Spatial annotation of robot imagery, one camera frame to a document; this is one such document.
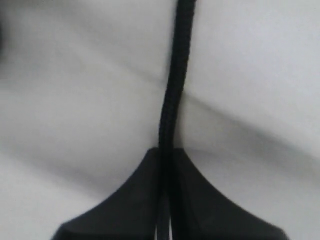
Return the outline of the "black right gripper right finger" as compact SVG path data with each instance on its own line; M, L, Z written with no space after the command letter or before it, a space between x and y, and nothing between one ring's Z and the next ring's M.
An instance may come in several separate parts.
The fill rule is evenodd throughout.
M288 239L282 229L225 197L181 148L171 161L171 224L175 240Z

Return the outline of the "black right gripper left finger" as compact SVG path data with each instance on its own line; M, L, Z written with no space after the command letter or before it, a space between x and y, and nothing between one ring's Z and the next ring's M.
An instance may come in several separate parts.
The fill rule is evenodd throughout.
M132 176L108 199L62 224L55 240L153 240L160 198L157 148L147 151Z

